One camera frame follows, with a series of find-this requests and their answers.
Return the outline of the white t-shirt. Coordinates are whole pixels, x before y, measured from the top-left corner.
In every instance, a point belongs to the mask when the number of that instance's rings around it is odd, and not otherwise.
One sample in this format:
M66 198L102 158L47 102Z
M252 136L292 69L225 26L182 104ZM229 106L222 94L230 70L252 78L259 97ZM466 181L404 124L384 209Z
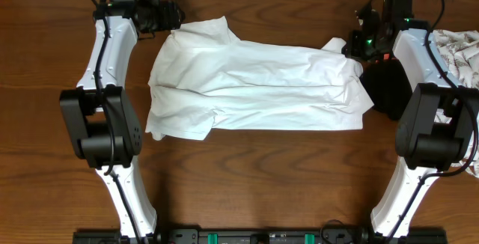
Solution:
M171 32L150 73L146 130L204 140L212 129L355 130L373 101L334 37L320 49L239 39L225 18Z

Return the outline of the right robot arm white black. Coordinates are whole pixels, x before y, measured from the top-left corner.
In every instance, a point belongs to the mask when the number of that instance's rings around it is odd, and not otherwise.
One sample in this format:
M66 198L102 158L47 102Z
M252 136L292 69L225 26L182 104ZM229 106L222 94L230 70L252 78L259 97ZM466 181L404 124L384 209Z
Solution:
M376 106L399 121L398 161L370 218L369 243L443 243L441 231L409 232L409 223L430 186L440 177L465 171L452 164L478 146L478 91L463 87L448 73L433 43L429 24L409 8L357 12L361 30L353 31L342 52L369 61L361 82Z

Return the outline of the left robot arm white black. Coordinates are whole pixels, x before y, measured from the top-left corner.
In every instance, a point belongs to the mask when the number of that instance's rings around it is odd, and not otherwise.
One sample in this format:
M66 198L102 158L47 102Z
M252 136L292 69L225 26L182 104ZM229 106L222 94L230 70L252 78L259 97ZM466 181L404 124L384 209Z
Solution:
M75 155L105 183L117 231L80 230L74 243L160 243L157 213L138 168L142 131L125 90L129 59L140 40L178 29L185 13L168 0L93 0L94 48L76 87L59 104Z

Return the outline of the red garment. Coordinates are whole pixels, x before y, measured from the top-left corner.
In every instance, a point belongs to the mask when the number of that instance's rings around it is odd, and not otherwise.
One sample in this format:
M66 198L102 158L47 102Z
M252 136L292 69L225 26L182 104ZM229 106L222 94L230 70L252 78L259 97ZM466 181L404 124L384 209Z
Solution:
M392 59L392 54L391 53L384 53L380 56L381 61L390 61Z

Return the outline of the black garment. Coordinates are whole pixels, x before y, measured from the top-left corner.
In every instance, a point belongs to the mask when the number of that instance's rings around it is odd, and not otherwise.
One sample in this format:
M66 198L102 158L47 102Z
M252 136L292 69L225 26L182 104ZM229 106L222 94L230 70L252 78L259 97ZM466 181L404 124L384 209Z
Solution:
M393 121L400 120L412 96L412 89L397 59L370 64L360 76L360 81L375 110Z

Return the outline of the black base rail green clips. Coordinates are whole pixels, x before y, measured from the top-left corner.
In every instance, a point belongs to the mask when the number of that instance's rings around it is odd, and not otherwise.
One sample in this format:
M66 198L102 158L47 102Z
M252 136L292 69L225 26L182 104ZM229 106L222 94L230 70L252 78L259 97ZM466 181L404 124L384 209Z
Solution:
M375 234L372 228L344 224L326 224L317 230L296 231L226 231L200 228L178 228L159 231L142 237L141 243L157 244L377 244L385 237ZM137 243L135 237L121 236L120 231L77 231L74 244ZM393 238L387 243L447 244L448 237L441 228L413 228L406 237Z

